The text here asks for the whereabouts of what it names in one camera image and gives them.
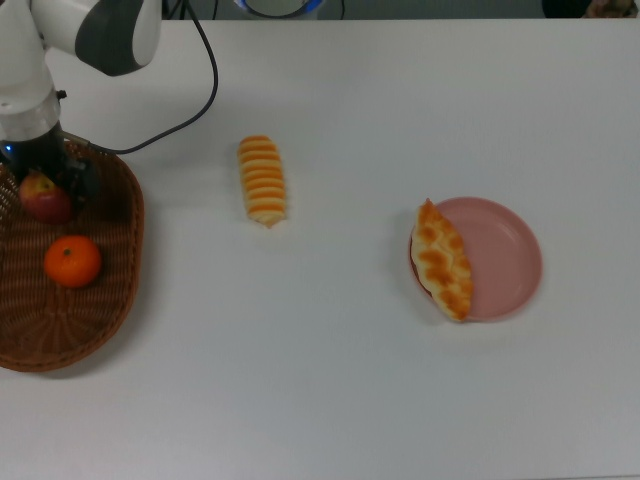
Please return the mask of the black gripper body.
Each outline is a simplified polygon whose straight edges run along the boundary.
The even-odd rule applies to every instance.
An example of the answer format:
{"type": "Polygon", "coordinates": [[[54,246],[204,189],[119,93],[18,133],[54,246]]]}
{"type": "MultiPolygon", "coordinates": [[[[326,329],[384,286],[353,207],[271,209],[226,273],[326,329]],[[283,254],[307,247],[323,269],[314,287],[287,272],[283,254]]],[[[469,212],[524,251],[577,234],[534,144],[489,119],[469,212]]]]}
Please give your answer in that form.
{"type": "Polygon", "coordinates": [[[69,158],[60,132],[60,123],[56,123],[49,132],[37,138],[2,141],[1,164],[19,181],[31,170],[44,174],[52,181],[69,180],[69,158]]]}

